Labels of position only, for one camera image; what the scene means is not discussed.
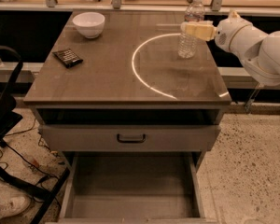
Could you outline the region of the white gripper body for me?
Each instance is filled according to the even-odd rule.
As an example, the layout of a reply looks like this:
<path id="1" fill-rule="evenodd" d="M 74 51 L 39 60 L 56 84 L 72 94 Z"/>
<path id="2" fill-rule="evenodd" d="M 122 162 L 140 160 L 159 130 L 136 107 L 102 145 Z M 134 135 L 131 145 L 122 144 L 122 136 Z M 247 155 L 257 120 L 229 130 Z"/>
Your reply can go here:
<path id="1" fill-rule="evenodd" d="M 229 16 L 217 25 L 215 43 L 224 51 L 230 52 L 232 39 L 236 34 L 246 26 L 250 26 L 251 22 L 240 16 Z"/>

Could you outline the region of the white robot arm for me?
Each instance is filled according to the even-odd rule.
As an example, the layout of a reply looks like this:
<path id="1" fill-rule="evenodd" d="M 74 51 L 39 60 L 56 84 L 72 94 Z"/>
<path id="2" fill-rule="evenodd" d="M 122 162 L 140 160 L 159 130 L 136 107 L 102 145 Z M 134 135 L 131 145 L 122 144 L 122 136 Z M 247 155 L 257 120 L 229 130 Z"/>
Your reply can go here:
<path id="1" fill-rule="evenodd" d="M 219 48 L 235 55 L 258 83 L 280 85 L 280 31 L 267 34 L 235 10 L 217 26 L 211 21 L 184 21 L 181 31 L 204 41 L 214 40 Z"/>

